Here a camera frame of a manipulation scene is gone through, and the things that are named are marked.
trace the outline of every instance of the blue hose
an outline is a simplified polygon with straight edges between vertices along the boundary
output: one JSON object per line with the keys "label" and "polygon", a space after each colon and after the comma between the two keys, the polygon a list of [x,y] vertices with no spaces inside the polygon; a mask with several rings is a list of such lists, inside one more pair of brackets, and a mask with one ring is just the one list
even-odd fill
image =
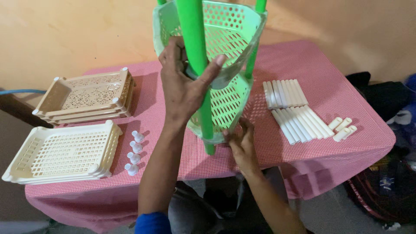
{"label": "blue hose", "polygon": [[46,93],[46,91],[44,90],[4,90],[4,91],[0,91],[0,95],[17,93],[17,92],[35,92],[35,93],[41,93],[41,94]]}

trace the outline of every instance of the stacked trays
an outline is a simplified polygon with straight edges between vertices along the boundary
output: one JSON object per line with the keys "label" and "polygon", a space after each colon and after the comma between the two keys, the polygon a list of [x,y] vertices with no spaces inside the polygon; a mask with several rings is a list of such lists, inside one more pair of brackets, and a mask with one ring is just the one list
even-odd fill
{"label": "stacked trays", "polygon": [[53,125],[130,117],[134,86],[126,67],[119,72],[56,77],[32,113]]}
{"label": "stacked trays", "polygon": [[19,184],[49,184],[110,177],[122,134],[111,120],[79,127],[36,127],[2,179]]}

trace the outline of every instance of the hand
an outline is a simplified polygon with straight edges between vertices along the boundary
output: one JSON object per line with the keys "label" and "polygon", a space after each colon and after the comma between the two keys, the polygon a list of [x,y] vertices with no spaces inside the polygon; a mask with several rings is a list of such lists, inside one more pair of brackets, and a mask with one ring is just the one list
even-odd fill
{"label": "hand", "polygon": [[241,118],[239,123],[243,129],[242,138],[234,133],[230,134],[228,130],[224,130],[223,135],[231,146],[234,160],[240,168],[241,173],[247,178],[247,176],[261,173],[261,170],[258,165],[256,151],[254,150],[254,126],[246,118]]}
{"label": "hand", "polygon": [[170,37],[169,44],[159,56],[163,68],[162,87],[165,96],[166,122],[185,125],[198,110],[210,83],[217,77],[227,56],[218,55],[195,81],[187,77],[187,60],[182,37]]}

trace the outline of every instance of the green plastic pole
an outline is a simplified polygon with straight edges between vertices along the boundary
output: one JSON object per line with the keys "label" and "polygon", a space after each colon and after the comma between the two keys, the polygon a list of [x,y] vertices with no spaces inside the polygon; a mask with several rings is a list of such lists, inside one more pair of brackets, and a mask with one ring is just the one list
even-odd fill
{"label": "green plastic pole", "polygon": [[[178,8],[179,22],[181,23],[189,65],[200,76],[208,65],[205,48],[202,0],[177,0],[176,6]],[[209,89],[202,101],[199,113],[201,116],[202,136],[205,139],[212,139],[214,132],[211,119],[211,94]],[[204,143],[204,145],[207,154],[215,154],[213,144]]]}
{"label": "green plastic pole", "polygon": [[[259,13],[264,13],[266,11],[266,3],[267,0],[257,0],[255,7],[256,11]],[[257,43],[256,47],[253,49],[253,53],[251,53],[250,57],[248,58],[247,65],[245,67],[245,77],[247,79],[251,79],[253,77],[254,63],[256,62],[258,47],[259,44]]]}

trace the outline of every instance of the gray pants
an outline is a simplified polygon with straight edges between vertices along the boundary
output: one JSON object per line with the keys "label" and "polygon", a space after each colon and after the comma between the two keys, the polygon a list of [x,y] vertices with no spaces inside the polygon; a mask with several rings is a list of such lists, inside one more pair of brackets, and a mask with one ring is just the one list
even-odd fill
{"label": "gray pants", "polygon": [[[283,178],[277,167],[263,171],[276,193],[287,202]],[[206,200],[184,182],[177,182],[169,204],[168,216],[173,234],[227,234],[227,233],[272,233],[263,218],[250,188],[245,180],[240,180],[236,213],[233,218],[225,218]]]}

